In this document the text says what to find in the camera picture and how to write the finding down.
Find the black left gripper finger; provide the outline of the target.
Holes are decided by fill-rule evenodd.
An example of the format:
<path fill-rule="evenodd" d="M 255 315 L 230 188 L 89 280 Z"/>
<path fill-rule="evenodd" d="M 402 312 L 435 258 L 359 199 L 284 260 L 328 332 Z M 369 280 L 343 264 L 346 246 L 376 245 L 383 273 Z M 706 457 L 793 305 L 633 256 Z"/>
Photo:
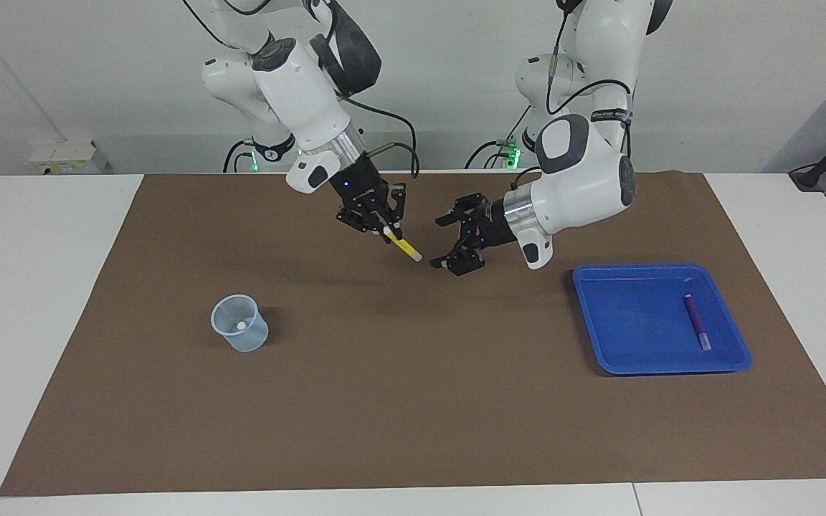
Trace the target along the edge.
<path fill-rule="evenodd" d="M 452 208 L 446 214 L 436 218 L 436 225 L 450 226 L 458 223 L 462 228 L 477 228 L 488 224 L 488 214 L 488 197 L 481 193 L 472 193 L 472 195 L 455 199 Z"/>
<path fill-rule="evenodd" d="M 432 259 L 432 268 L 445 269 L 456 277 L 472 273 L 485 266 L 484 248 L 484 239 L 459 239 L 448 254 Z"/>

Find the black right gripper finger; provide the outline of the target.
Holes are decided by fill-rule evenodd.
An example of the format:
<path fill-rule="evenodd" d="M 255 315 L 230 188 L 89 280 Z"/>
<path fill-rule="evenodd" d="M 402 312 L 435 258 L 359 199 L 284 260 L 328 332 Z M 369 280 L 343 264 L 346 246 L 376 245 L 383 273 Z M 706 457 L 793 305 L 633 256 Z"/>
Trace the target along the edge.
<path fill-rule="evenodd" d="M 384 223 L 376 212 L 358 213 L 348 208 L 340 208 L 336 214 L 336 219 L 355 229 L 355 231 L 380 236 L 386 244 L 391 242 L 391 239 L 381 232 L 384 229 Z"/>
<path fill-rule="evenodd" d="M 407 185 L 405 183 L 396 183 L 396 185 L 388 183 L 386 187 L 387 200 L 384 222 L 386 222 L 386 225 L 391 229 L 397 239 L 403 239 L 404 235 L 401 223 L 404 216 L 404 204 L 407 199 Z"/>

